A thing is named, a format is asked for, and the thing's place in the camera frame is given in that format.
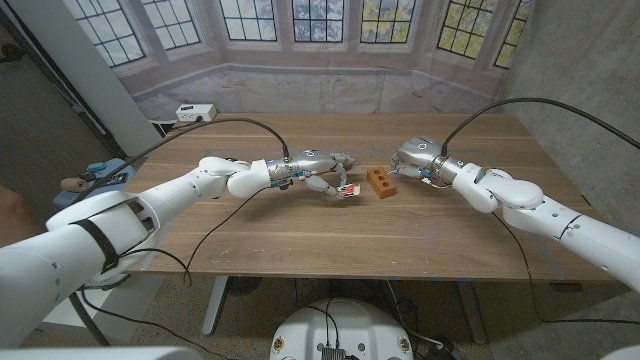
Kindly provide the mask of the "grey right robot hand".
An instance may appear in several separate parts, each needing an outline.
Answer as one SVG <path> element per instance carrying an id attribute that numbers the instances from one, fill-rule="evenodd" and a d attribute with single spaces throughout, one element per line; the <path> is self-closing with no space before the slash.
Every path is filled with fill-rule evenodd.
<path id="1" fill-rule="evenodd" d="M 441 152 L 441 146 L 431 138 L 415 137 L 393 153 L 391 172 L 451 185 L 465 163 Z"/>

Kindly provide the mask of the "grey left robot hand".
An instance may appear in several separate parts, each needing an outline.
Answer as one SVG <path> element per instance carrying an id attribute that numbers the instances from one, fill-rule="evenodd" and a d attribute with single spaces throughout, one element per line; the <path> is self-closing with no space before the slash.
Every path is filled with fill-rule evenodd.
<path id="1" fill-rule="evenodd" d="M 358 196 L 360 186 L 347 183 L 346 172 L 359 162 L 344 152 L 323 150 L 304 150 L 284 159 L 269 160 L 267 167 L 272 188 L 285 190 L 294 179 L 303 180 L 314 191 L 323 192 L 338 199 Z M 321 174 L 335 172 L 340 175 L 340 185 L 334 187 L 321 177 Z"/>

